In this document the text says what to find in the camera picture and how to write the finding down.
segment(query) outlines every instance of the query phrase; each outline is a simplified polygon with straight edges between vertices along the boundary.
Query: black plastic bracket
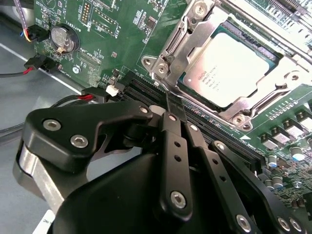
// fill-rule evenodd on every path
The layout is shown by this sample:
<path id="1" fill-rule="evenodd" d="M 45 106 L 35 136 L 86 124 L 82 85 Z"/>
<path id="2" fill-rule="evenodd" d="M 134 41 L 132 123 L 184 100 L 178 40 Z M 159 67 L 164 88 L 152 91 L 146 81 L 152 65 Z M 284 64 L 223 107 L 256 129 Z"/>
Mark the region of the black plastic bracket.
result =
<path id="1" fill-rule="evenodd" d="M 107 133 L 105 140 L 111 139 L 125 124 L 146 123 L 152 117 L 148 107 L 139 101 L 40 109 L 27 116 L 22 138 L 31 153 L 63 171 L 78 173 L 98 150 L 99 133 Z M 59 123 L 60 129 L 44 127 L 49 119 Z M 71 138 L 75 135 L 85 137 L 87 146 L 74 146 Z"/>
<path id="2" fill-rule="evenodd" d="M 306 233 L 302 223 L 283 203 L 242 163 L 236 154 L 220 141 L 211 147 L 221 157 L 236 190 L 242 193 L 252 207 L 257 226 L 263 233 Z"/>
<path id="3" fill-rule="evenodd" d="M 219 155 L 208 149 L 200 130 L 190 124 L 185 125 L 188 143 L 192 155 L 198 157 L 202 163 L 201 168 L 208 172 L 214 191 L 222 206 L 223 215 L 228 225 L 229 233 L 262 233 L 250 219 Z M 237 219 L 243 219 L 245 227 L 239 226 Z"/>
<path id="4" fill-rule="evenodd" d="M 187 142 L 181 137 L 181 122 L 165 112 L 160 122 L 162 151 L 158 219 L 165 224 L 184 223 L 193 213 Z"/>

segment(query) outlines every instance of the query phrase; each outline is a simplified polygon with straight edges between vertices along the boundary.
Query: cable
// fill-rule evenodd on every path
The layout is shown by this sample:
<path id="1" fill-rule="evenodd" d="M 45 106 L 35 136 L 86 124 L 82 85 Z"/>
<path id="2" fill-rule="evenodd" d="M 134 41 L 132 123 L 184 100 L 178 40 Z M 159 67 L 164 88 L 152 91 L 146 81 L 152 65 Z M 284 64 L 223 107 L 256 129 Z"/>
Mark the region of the cable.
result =
<path id="1" fill-rule="evenodd" d="M 19 14 L 21 25 L 23 27 L 24 36 L 25 36 L 25 38 L 26 38 L 26 40 L 28 42 L 31 42 L 31 40 L 28 38 L 28 32 L 27 32 L 28 27 L 27 27 L 27 24 L 26 24 L 25 15 L 24 15 L 23 8 L 21 6 L 20 0 L 14 0 L 14 5 L 16 7 L 16 10 L 17 10 L 18 14 Z"/>
<path id="2" fill-rule="evenodd" d="M 73 100 L 77 100 L 77 95 L 70 95 L 70 96 L 64 97 L 61 100 L 59 100 L 58 102 L 56 102 L 54 105 L 52 105 L 51 108 L 61 106 L 65 103 L 67 103 L 69 101 L 73 101 Z"/>
<path id="3" fill-rule="evenodd" d="M 9 78 L 9 77 L 21 77 L 32 71 L 33 68 L 30 67 L 27 70 L 23 72 L 17 72 L 17 73 L 7 73 L 7 74 L 0 74 L 0 78 Z"/>
<path id="4" fill-rule="evenodd" d="M 92 95 L 70 95 L 59 100 L 57 103 L 55 103 L 51 107 L 58 107 L 58 106 L 64 105 L 65 103 L 69 101 L 78 100 L 78 99 L 84 100 L 84 101 L 91 101 L 93 98 L 94 97 Z"/>
<path id="5" fill-rule="evenodd" d="M 71 103 L 68 103 L 64 106 L 76 106 L 76 105 L 85 105 L 85 104 L 88 104 L 88 100 L 84 100 L 84 99 L 80 99 L 80 100 L 77 100 L 77 101 L 73 101 Z"/>
<path id="6" fill-rule="evenodd" d="M 26 38 L 26 40 L 28 42 L 31 42 L 31 40 L 28 38 L 28 31 L 27 31 L 27 29 L 24 29 L 23 32 L 24 32 L 24 37 Z"/>

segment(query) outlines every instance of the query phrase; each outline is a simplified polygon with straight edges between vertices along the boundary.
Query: electronic component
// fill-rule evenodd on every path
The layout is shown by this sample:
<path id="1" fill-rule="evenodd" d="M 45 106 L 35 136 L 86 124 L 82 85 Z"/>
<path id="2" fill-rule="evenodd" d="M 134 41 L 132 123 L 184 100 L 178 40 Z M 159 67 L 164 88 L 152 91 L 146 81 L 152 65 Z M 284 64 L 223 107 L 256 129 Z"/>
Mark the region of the electronic component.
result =
<path id="1" fill-rule="evenodd" d="M 81 14 L 81 22 L 88 23 L 90 16 L 90 4 L 85 3 Z"/>
<path id="2" fill-rule="evenodd" d="M 283 126 L 285 131 L 292 135 L 294 138 L 298 138 L 299 136 L 304 134 L 301 125 L 293 119 L 286 120 L 283 123 Z"/>
<path id="3" fill-rule="evenodd" d="M 298 199 L 297 202 L 298 202 L 299 207 L 301 207 L 301 208 L 305 207 L 304 200 L 302 198 Z"/>
<path id="4" fill-rule="evenodd" d="M 118 94 L 119 89 L 110 84 L 107 86 L 106 92 L 109 93 L 112 97 L 115 97 Z"/>
<path id="5" fill-rule="evenodd" d="M 283 178 L 280 177 L 280 176 L 274 176 L 272 178 L 272 181 L 273 181 L 273 187 L 275 189 L 280 189 L 280 188 L 283 188 Z"/>
<path id="6" fill-rule="evenodd" d="M 34 24 L 28 27 L 28 38 L 33 41 L 42 42 L 50 37 L 50 32 Z"/>
<path id="7" fill-rule="evenodd" d="M 119 74 L 120 74 L 120 71 L 119 70 L 117 70 L 117 69 L 114 69 L 113 70 L 113 77 L 118 77 L 119 76 Z"/>
<path id="8" fill-rule="evenodd" d="M 26 69 L 32 68 L 32 70 L 37 70 L 41 68 L 44 71 L 50 71 L 53 68 L 56 68 L 57 65 L 57 62 L 53 61 L 45 55 L 35 55 L 24 64 L 24 67 Z"/>
<path id="9" fill-rule="evenodd" d="M 272 130 L 272 138 L 282 144 L 285 144 L 291 140 L 289 134 L 280 127 L 276 127 Z"/>
<path id="10" fill-rule="evenodd" d="M 312 192 L 303 194 L 304 204 L 308 213 L 309 221 L 312 221 Z"/>
<path id="11" fill-rule="evenodd" d="M 156 26 L 156 19 L 149 16 L 146 22 L 146 26 L 149 27 L 150 29 L 153 29 Z"/>
<path id="12" fill-rule="evenodd" d="M 51 40 L 58 54 L 68 54 L 80 47 L 77 33 L 67 24 L 61 23 L 51 29 Z"/>
<path id="13" fill-rule="evenodd" d="M 269 150 L 272 150 L 276 147 L 278 147 L 277 143 L 269 134 L 263 134 L 261 137 L 261 143 L 267 147 Z"/>
<path id="14" fill-rule="evenodd" d="M 277 166 L 278 167 L 281 167 L 281 168 L 290 168 L 291 165 L 289 165 L 284 159 L 282 158 L 279 158 L 278 161 L 277 161 Z"/>
<path id="15" fill-rule="evenodd" d="M 298 206 L 298 202 L 297 201 L 291 201 L 291 207 L 293 208 L 293 209 L 298 209 L 299 208 L 299 206 Z"/>
<path id="16" fill-rule="evenodd" d="M 289 150 L 290 150 L 292 158 L 294 160 L 302 161 L 305 159 L 305 156 L 304 156 L 302 149 L 300 147 L 298 147 L 298 146 L 291 147 Z"/>
<path id="17" fill-rule="evenodd" d="M 312 130 L 312 115 L 307 111 L 301 111 L 297 115 L 297 121 L 306 129 Z"/>
<path id="18" fill-rule="evenodd" d="M 270 191 L 273 191 L 275 188 L 273 187 L 273 181 L 271 179 L 267 179 L 266 181 L 264 181 L 265 186 L 267 186 L 267 188 Z"/>
<path id="19" fill-rule="evenodd" d="M 275 155 L 269 155 L 268 156 L 268 166 L 269 167 L 277 167 L 276 158 L 277 157 Z"/>
<path id="20" fill-rule="evenodd" d="M 251 49 L 219 33 L 186 72 L 183 84 L 215 105 L 227 107 L 239 97 L 253 93 L 268 69 L 269 64 Z M 238 83 L 243 83 L 244 89 L 233 89 Z"/>

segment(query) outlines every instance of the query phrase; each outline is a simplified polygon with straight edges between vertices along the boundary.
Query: motherboard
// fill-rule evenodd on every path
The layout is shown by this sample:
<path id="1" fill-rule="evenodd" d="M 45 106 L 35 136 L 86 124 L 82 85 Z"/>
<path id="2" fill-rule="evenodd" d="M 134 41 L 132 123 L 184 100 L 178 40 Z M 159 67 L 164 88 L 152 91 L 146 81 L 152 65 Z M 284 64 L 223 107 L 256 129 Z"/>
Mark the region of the motherboard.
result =
<path id="1" fill-rule="evenodd" d="M 312 0 L 241 1 L 296 38 L 302 47 L 312 48 Z M 36 43 L 36 52 L 57 61 L 60 72 L 85 87 L 110 87 L 110 92 L 117 95 L 114 84 L 131 72 L 163 93 L 162 86 L 146 69 L 151 61 L 144 59 L 144 65 L 142 58 L 159 56 L 190 2 L 193 1 L 35 0 L 36 25 L 51 32 L 49 39 Z M 201 11 L 205 8 L 198 8 L 197 13 Z M 198 59 L 205 63 L 206 56 L 213 57 L 213 61 L 205 64 L 211 66 L 210 71 L 195 79 L 199 68 L 192 65 L 178 81 L 178 86 L 202 103 L 217 106 L 220 113 L 233 100 L 255 92 L 261 76 L 282 61 L 281 54 L 294 56 L 290 47 L 270 38 L 235 10 L 228 12 L 232 18 L 224 20 L 213 32 L 214 39 Z M 228 69 L 217 71 L 221 63 Z M 217 77 L 218 83 L 211 77 Z M 298 79 L 296 74 L 292 74 L 292 79 Z M 144 100 L 139 91 L 136 97 Z M 239 142 L 242 147 L 238 153 L 245 147 L 251 155 L 264 157 L 266 167 L 261 179 L 287 206 L 298 207 L 302 195 L 312 192 L 310 83 L 301 83 L 291 92 L 279 95 L 251 120 L 253 128 L 249 125 L 243 125 L 245 129 L 236 128 L 191 102 L 185 101 L 184 105 L 188 113 L 193 113 L 188 115 L 189 121 L 200 119 L 200 124 L 211 125 L 226 138 Z"/>

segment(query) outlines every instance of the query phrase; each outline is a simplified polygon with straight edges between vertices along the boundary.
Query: black cable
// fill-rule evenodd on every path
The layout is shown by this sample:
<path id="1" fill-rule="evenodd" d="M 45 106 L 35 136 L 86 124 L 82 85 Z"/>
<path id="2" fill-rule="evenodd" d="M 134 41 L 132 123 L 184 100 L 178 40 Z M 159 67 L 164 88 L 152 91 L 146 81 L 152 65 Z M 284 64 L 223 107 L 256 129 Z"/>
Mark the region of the black cable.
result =
<path id="1" fill-rule="evenodd" d="M 21 76 L 24 76 L 24 75 L 25 75 L 24 72 L 0 74 L 0 78 L 21 77 Z"/>
<path id="2" fill-rule="evenodd" d="M 68 104 L 66 104 L 66 105 L 64 105 L 64 106 L 76 106 L 76 105 L 85 105 L 85 104 L 88 104 L 88 100 L 77 100 L 77 101 L 73 101 L 73 102 L 71 102 L 71 103 L 68 103 Z"/>
<path id="3" fill-rule="evenodd" d="M 70 96 L 67 96 L 67 97 L 64 97 L 63 99 L 59 100 L 57 103 L 55 103 L 54 105 L 51 106 L 51 108 L 53 107 L 59 107 L 69 101 L 73 101 L 73 100 L 77 100 L 78 97 L 77 95 L 70 95 Z"/>

